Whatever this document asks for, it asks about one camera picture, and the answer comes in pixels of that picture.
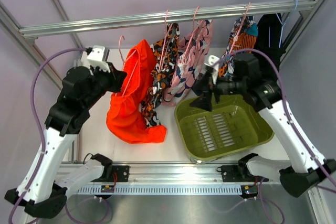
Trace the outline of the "pink hanger of orange shorts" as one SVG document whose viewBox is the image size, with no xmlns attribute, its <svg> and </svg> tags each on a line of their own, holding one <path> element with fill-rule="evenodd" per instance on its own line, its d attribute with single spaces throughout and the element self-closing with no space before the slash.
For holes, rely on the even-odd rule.
<svg viewBox="0 0 336 224">
<path fill-rule="evenodd" d="M 127 61 L 130 60 L 130 57 L 133 56 L 133 55 L 136 53 L 136 51 L 134 51 L 134 52 L 131 54 L 130 57 L 127 57 L 127 58 L 124 59 L 123 54 L 122 54 L 122 52 L 121 52 L 121 41 L 122 41 L 122 40 L 125 40 L 125 37 L 124 37 L 123 35 L 121 35 L 120 38 L 119 38 L 119 42 L 118 42 L 118 51 L 119 51 L 121 60 L 122 60 L 122 62 L 123 62 L 123 68 L 124 68 L 125 63 L 126 63 Z M 129 86 L 129 84 L 130 84 L 130 82 L 131 82 L 131 79 L 132 79 L 132 77 L 133 77 L 133 75 L 134 75 L 134 72 L 135 72 L 135 70 L 136 70 L 137 65 L 138 65 L 138 61 L 135 63 L 135 65 L 134 65 L 134 67 L 133 67 L 133 70 L 132 70 L 132 72 L 131 72 L 131 74 L 130 74 L 130 77 L 129 77 L 128 81 L 127 81 L 127 84 L 126 84 L 126 86 L 125 86 L 125 88 L 124 88 L 124 90 L 123 90 L 123 94 L 122 94 L 122 95 L 125 95 L 125 93 L 126 93 L 126 91 L 127 91 L 127 88 L 128 88 L 128 86 Z"/>
</svg>

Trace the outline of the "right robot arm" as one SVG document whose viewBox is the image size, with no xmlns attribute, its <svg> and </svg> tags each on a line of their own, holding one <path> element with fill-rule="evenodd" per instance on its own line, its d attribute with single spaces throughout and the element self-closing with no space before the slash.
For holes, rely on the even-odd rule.
<svg viewBox="0 0 336 224">
<path fill-rule="evenodd" d="M 234 58 L 233 77 L 218 77 L 217 56 L 204 60 L 205 74 L 197 84 L 202 94 L 192 107 L 212 111 L 213 102 L 223 95 L 239 94 L 271 127 L 289 160 L 275 161 L 252 153 L 238 161 L 238 176 L 250 180 L 254 176 L 280 182 L 285 191 L 298 198 L 335 172 L 335 160 L 326 159 L 311 143 L 292 115 L 282 88 L 276 80 L 265 76 L 265 67 L 253 54 L 245 52 Z"/>
</svg>

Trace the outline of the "bright orange shorts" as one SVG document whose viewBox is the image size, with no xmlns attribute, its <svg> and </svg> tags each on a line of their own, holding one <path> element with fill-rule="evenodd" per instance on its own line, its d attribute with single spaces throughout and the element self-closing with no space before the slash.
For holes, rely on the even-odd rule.
<svg viewBox="0 0 336 224">
<path fill-rule="evenodd" d="M 162 125 L 146 127 L 144 117 L 139 110 L 153 82 L 151 71 L 156 64 L 153 51 L 144 39 L 130 49 L 127 57 L 130 57 L 130 60 L 125 63 L 123 71 L 128 75 L 121 92 L 111 96 L 106 125 L 116 137 L 129 144 L 162 143 L 165 140 L 166 127 Z M 138 65 L 131 82 L 125 95 L 122 95 L 137 61 Z"/>
</svg>

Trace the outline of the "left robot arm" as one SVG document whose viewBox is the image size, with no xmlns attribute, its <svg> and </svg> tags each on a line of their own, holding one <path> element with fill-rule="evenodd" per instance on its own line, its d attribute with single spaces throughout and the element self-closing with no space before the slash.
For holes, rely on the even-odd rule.
<svg viewBox="0 0 336 224">
<path fill-rule="evenodd" d="M 23 182 L 6 192 L 8 202 L 24 207 L 25 213 L 32 217 L 51 219 L 84 185 L 116 178 L 112 160 L 101 154 L 94 154 L 86 164 L 62 179 L 57 179 L 56 174 L 65 153 L 89 119 L 89 110 L 106 92 L 120 92 L 126 76 L 126 72 L 117 70 L 110 62 L 106 71 L 80 66 L 67 72 L 57 102 L 46 118 L 41 146 Z"/>
</svg>

